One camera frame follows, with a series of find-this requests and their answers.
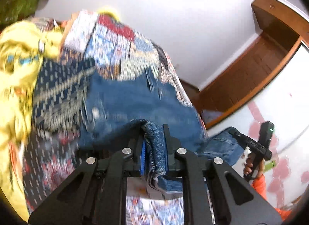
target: yellow blanket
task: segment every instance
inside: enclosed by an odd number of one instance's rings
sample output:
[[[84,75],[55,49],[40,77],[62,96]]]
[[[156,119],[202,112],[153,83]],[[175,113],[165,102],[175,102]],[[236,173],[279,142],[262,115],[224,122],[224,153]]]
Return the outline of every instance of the yellow blanket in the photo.
[[[27,21],[14,23],[0,35],[0,187],[26,221],[18,147],[31,131],[32,93],[43,57],[57,59],[60,32],[40,32]]]

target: yellow round object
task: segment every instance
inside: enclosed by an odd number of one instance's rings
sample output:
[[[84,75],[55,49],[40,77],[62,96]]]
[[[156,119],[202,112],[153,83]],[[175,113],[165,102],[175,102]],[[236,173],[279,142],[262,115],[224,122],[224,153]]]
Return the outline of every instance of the yellow round object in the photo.
[[[102,8],[98,10],[99,14],[106,14],[109,15],[110,17],[112,17],[114,20],[116,21],[120,21],[119,15],[117,14],[117,12],[112,9],[112,8]]]

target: jeans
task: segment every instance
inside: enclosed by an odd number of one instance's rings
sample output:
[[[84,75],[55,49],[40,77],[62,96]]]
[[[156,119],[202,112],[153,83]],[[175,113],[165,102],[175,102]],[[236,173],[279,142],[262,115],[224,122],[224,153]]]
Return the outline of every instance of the jeans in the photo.
[[[233,165],[244,151],[228,129],[206,138],[194,108],[181,105],[170,84],[157,81],[150,69],[134,81],[104,80],[96,72],[90,79],[82,105],[80,149],[112,152],[128,145],[128,137],[145,132],[141,172],[149,185],[163,193],[181,193],[179,178],[165,178],[168,170],[166,141],[162,130],[182,147],[209,159],[222,157]]]

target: orange sleeve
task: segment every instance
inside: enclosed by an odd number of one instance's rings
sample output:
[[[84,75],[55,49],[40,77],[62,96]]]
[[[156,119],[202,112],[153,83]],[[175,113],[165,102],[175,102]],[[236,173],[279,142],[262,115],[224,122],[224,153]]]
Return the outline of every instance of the orange sleeve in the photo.
[[[264,175],[262,175],[260,178],[255,179],[252,183],[252,187],[266,200],[266,183]],[[291,210],[287,211],[287,210],[281,210],[279,208],[275,208],[275,210],[280,214],[283,221],[291,213]]]

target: wooden drawer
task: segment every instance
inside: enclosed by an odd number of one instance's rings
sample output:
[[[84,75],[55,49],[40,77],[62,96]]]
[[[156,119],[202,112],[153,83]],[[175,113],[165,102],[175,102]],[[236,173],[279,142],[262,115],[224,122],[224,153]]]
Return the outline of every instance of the wooden drawer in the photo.
[[[255,0],[252,5],[275,16],[309,42],[309,22],[288,6],[277,0]]]

